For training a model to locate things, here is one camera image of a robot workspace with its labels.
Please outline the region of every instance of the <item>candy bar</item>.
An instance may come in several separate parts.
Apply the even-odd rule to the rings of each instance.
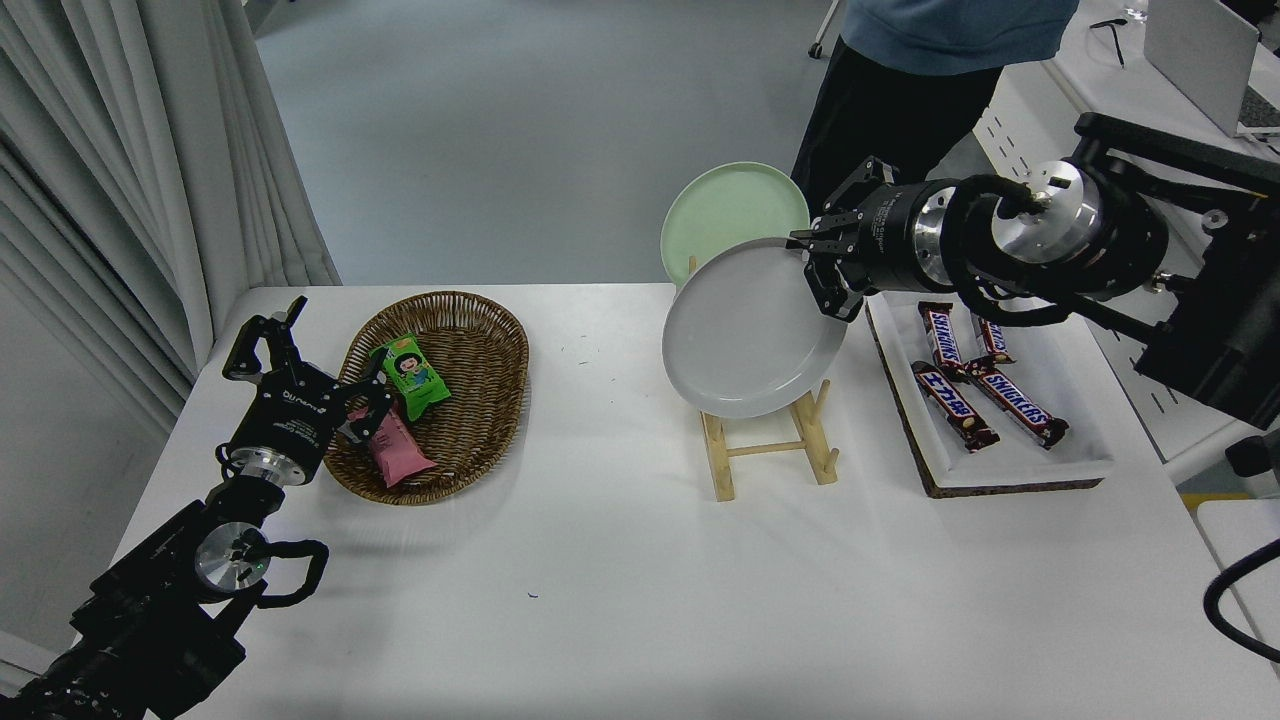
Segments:
[[[1066,420],[1050,415],[1028,400],[1007,375],[996,369],[991,357],[969,363],[968,372],[973,383],[1025,428],[1044,450],[1057,445],[1070,428]]]
[[[965,450],[978,452],[987,446],[1000,442],[1000,436],[996,434],[996,430],[987,427],[986,420],[978,415],[978,411],[965,401],[960,391],[937,368],[923,360],[918,360],[911,363],[911,373],[915,374],[915,382],[920,384],[920,389],[925,397],[932,397],[937,406],[942,409],[947,424],[955,428]]]
[[[950,302],[920,302],[920,319],[924,320],[924,334],[929,338],[933,363],[950,380],[966,382],[964,357],[951,329]]]
[[[1005,345],[1005,333],[1000,325],[977,313],[972,313],[970,316],[973,318],[973,333],[978,336],[982,354],[998,365],[1015,363],[1014,356],[1009,354],[1009,346]]]
[[[412,423],[422,411],[449,397],[449,388],[435,368],[426,361],[413,333],[401,336],[383,347],[383,372],[404,398],[404,416]]]

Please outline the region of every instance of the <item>white curtain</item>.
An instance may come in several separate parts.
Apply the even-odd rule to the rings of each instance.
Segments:
[[[0,3],[0,281],[157,433],[246,290],[339,282],[239,0]]]

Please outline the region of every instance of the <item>wicker basket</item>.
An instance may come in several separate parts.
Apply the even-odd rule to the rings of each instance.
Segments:
[[[374,315],[351,342],[339,380],[357,380],[372,348],[410,332],[453,393],[408,424],[422,454],[438,465],[388,488],[367,448],[339,434],[325,455],[343,487],[389,505],[435,502],[488,473],[516,437],[529,377],[529,340],[520,320],[489,299],[448,291],[407,297]],[[361,405],[355,401],[348,411]]]

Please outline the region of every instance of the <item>chocolate bar wrapper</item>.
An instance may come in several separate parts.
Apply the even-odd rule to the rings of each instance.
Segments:
[[[973,334],[978,337],[982,354],[991,357],[997,365],[1016,363],[1014,356],[1009,354],[1009,345],[1005,343],[1005,333],[1000,325],[977,313],[972,313],[970,316],[973,318]]]
[[[1032,402],[1009,375],[996,369],[991,357],[979,357],[969,363],[968,370],[973,384],[982,388],[987,397],[1030,433],[1044,450],[1052,448],[1066,436],[1066,430],[1070,429],[1068,421],[1050,415]]]
[[[982,415],[978,415],[941,370],[916,360],[911,363],[911,373],[924,396],[933,400],[934,406],[946,416],[947,424],[960,436],[965,450],[973,454],[1000,442],[996,430],[987,425]]]
[[[924,334],[929,338],[929,347],[933,352],[933,364],[942,374],[952,382],[968,382],[965,374],[964,357],[960,356],[960,345],[956,342],[955,331],[951,328],[950,302],[920,302],[920,319],[924,322]]]

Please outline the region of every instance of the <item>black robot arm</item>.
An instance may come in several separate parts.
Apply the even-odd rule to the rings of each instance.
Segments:
[[[1280,165],[1097,114],[1076,123],[1071,156],[1025,182],[995,176],[892,184],[874,158],[792,233],[819,311],[851,322],[881,291],[956,292],[1006,325],[1080,314],[1147,346],[1138,373],[1254,427],[1280,415]],[[1125,152],[1207,181],[1172,182]],[[1148,199],[1202,214],[1210,236],[1194,278],[1160,269],[1165,222]],[[1148,324],[1103,305],[1138,287],[1167,290],[1174,313]],[[1010,311],[998,300],[1050,306]]]
[[[204,701],[244,660],[236,641],[253,609],[288,607],[320,584],[329,548],[314,539],[269,542],[265,519],[284,502],[284,487],[311,480],[338,430],[367,438],[390,406],[371,372],[349,386],[303,363],[291,328],[306,302],[241,328],[227,365],[230,379],[257,386],[232,441],[218,448],[223,482],[204,502],[170,518],[102,577],[72,616],[82,639],[13,700],[0,698],[0,720],[177,717]],[[270,370],[257,359],[259,341]],[[347,423],[347,402],[364,397],[370,413]],[[266,594],[273,559],[307,559],[302,585]],[[201,605],[229,601],[216,616]]]

